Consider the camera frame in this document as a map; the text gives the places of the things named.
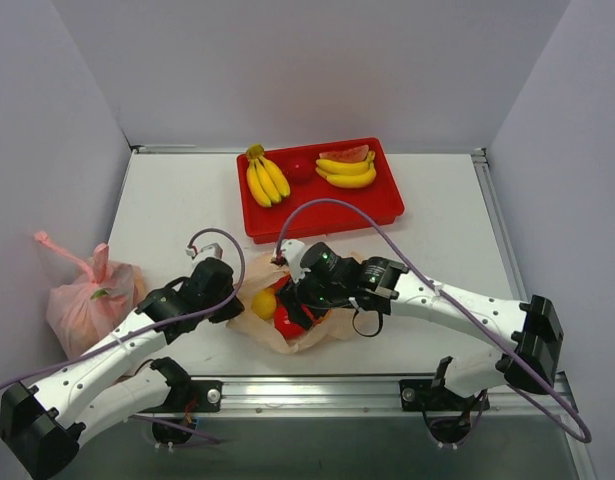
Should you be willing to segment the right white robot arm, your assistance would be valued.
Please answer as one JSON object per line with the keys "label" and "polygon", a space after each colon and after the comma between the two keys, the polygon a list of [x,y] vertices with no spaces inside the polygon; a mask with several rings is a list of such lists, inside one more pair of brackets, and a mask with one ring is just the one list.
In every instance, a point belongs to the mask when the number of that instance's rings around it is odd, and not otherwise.
{"label": "right white robot arm", "polygon": [[538,395],[554,386],[564,333],[545,297],[535,295],[528,302],[487,297],[423,281],[404,264],[382,257],[359,262],[325,251],[272,261],[288,267],[299,301],[309,307],[417,318],[491,345],[471,358],[450,355],[440,361],[430,395],[443,409],[496,386]]}

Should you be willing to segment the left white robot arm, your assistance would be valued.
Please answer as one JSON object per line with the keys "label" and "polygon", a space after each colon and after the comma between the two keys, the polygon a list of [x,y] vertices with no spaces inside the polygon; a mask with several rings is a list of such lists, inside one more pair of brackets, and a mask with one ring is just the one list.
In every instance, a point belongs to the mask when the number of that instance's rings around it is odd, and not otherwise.
{"label": "left white robot arm", "polygon": [[94,436],[143,410],[185,408],[200,398],[173,359],[153,359],[128,380],[123,375],[199,322],[235,317],[233,270],[207,257],[151,291],[123,322],[76,362],[31,386],[15,381],[1,396],[0,438],[34,479],[61,472]]}

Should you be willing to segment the orange plastic bag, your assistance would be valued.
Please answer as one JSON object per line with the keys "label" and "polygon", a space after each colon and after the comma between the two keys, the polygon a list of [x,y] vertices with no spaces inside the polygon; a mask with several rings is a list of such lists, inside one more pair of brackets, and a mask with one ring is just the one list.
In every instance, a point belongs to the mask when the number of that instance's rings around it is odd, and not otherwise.
{"label": "orange plastic bag", "polygon": [[237,294],[245,310],[227,322],[227,327],[279,354],[293,355],[329,341],[348,340],[356,335],[352,325],[353,310],[335,309],[321,323],[313,326],[297,339],[285,339],[271,320],[263,320],[254,313],[254,296],[264,288],[289,274],[287,267],[271,263],[272,254],[264,253],[246,263],[245,277]]}

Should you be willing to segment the yellow lemon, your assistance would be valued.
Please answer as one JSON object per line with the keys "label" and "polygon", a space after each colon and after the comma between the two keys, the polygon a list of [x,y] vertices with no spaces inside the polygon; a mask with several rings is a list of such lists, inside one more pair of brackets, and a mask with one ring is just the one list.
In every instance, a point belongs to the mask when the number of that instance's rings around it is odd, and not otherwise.
{"label": "yellow lemon", "polygon": [[276,308],[276,295],[271,288],[263,289],[253,297],[251,309],[255,315],[264,321],[269,321],[274,317]]}

